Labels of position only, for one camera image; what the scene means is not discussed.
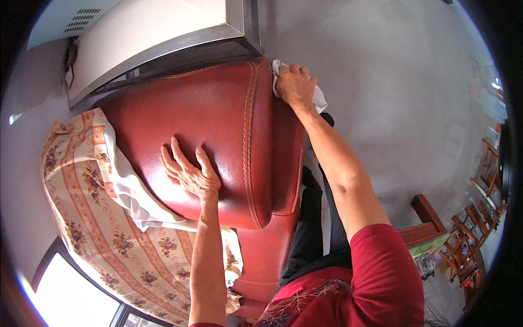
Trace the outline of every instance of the red t-shirt with embroidery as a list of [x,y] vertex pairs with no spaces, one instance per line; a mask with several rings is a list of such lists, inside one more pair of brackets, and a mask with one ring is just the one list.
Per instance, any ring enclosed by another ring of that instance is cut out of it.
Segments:
[[365,227],[350,248],[352,270],[324,268],[288,283],[254,326],[423,326],[422,280],[398,231]]

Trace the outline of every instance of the wrinkled hand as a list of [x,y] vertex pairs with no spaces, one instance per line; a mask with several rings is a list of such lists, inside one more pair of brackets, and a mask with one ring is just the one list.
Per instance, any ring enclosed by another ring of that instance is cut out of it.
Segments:
[[318,83],[316,77],[309,79],[309,69],[297,64],[280,67],[280,77],[276,80],[276,90],[280,97],[298,115],[303,110],[314,108],[312,96]]
[[160,161],[170,181],[197,195],[200,201],[213,197],[217,199],[218,190],[222,183],[212,168],[205,150],[201,146],[196,148],[196,159],[201,165],[200,170],[194,167],[184,156],[176,137],[171,138],[170,146],[173,149],[175,160],[170,157],[165,146],[161,147],[162,156],[160,157]]

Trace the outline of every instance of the window frame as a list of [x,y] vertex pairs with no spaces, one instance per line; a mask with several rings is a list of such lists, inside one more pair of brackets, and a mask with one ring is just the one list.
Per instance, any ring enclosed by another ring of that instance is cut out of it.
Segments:
[[143,313],[132,306],[122,302],[120,299],[115,297],[113,294],[109,293],[105,289],[101,288],[100,285],[98,285],[92,278],[90,278],[73,260],[71,255],[69,254],[69,251],[67,251],[67,248],[62,241],[61,237],[58,236],[53,241],[51,246],[48,248],[46,253],[44,254],[42,260],[40,261],[40,264],[38,265],[36,272],[33,276],[33,279],[31,281],[31,287],[33,288],[33,291],[36,293],[36,290],[38,289],[38,285],[40,284],[40,281],[42,280],[43,274],[46,272],[47,267],[51,263],[51,260],[53,260],[54,256],[56,254],[60,254],[67,263],[69,263],[82,277],[87,279],[91,284],[93,284],[97,289],[102,291],[105,295],[109,296],[111,299],[117,301],[120,303],[120,306],[115,312],[115,316],[113,317],[111,324],[108,327],[124,327],[127,317],[130,313],[137,315],[141,318],[147,319],[151,322],[154,322],[158,325],[164,326],[164,327],[173,327],[174,325],[160,320],[158,318],[152,317],[146,313]]

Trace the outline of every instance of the red leather sofa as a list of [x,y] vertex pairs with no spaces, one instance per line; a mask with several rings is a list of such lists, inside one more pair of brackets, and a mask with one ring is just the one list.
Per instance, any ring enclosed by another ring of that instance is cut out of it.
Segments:
[[189,161],[203,144],[222,179],[219,219],[236,229],[244,262],[235,312],[257,319],[275,293],[299,216],[304,130],[272,95],[267,58],[149,80],[97,102],[117,145],[151,192],[197,220],[199,200],[165,178],[160,146],[174,134]]

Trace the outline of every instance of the gray wall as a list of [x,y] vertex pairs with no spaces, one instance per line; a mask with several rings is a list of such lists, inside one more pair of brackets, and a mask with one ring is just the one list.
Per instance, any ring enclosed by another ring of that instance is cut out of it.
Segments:
[[[40,179],[39,156],[54,119],[74,117],[60,73],[64,45],[58,40],[21,53],[0,115],[3,236],[29,281],[59,234]],[[19,113],[9,125],[9,117]]]

